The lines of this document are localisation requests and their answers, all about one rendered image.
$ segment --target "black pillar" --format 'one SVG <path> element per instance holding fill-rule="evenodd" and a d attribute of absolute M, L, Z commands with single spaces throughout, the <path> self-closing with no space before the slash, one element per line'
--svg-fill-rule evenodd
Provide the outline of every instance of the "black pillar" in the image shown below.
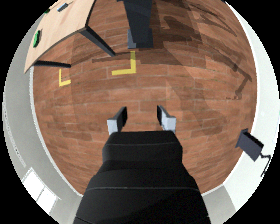
<path fill-rule="evenodd" d="M 150 26 L 152 0 L 123 1 L 130 30 L 127 31 L 128 49 L 152 48 L 153 34 Z"/>

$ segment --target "yellow line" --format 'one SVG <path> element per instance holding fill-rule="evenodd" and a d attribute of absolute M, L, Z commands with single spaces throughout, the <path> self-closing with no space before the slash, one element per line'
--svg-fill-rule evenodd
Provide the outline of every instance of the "yellow line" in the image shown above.
<path fill-rule="evenodd" d="M 71 83 L 71 80 L 61 82 L 61 69 L 59 69 L 59 86 L 66 86 L 66 85 L 69 85 L 70 83 Z"/>
<path fill-rule="evenodd" d="M 135 51 L 130 52 L 130 69 L 123 69 L 123 70 L 115 70 L 112 71 L 112 75 L 125 75 L 125 74 L 133 74 L 136 73 L 136 57 Z"/>

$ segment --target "yellow l-shaped tape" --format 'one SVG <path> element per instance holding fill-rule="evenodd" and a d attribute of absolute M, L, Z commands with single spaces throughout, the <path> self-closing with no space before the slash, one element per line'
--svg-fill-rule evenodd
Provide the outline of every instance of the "yellow l-shaped tape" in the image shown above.
<path fill-rule="evenodd" d="M 61 82 L 61 69 L 59 69 L 59 86 L 66 86 L 66 85 L 69 85 L 70 83 L 71 83 L 71 80 Z"/>
<path fill-rule="evenodd" d="M 136 57 L 135 51 L 130 51 L 130 69 L 112 71 L 112 75 L 125 75 L 136 73 Z"/>

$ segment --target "yellow corner marking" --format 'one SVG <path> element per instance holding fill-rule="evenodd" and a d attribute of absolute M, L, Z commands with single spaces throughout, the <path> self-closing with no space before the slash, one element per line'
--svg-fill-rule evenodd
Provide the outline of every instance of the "yellow corner marking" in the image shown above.
<path fill-rule="evenodd" d="M 59 86 L 66 86 L 66 85 L 69 85 L 70 83 L 71 83 L 71 80 L 61 82 L 61 69 L 59 69 Z"/>
<path fill-rule="evenodd" d="M 125 75 L 136 73 L 136 57 L 135 51 L 130 51 L 130 69 L 112 71 L 112 75 Z"/>

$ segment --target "table leg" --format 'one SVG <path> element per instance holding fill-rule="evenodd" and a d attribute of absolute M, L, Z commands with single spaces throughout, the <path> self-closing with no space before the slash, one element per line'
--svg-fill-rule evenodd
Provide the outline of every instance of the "table leg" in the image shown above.
<path fill-rule="evenodd" d="M 83 36 L 88 38 L 91 42 L 96 44 L 100 47 L 103 51 L 105 51 L 110 56 L 115 56 L 116 53 L 109 47 L 109 45 L 97 34 L 95 33 L 90 27 L 86 27 L 85 30 L 80 32 Z"/>
<path fill-rule="evenodd" d="M 70 64 L 53 62 L 53 61 L 37 61 L 34 66 L 49 66 L 49 67 L 62 67 L 62 68 L 71 68 Z"/>

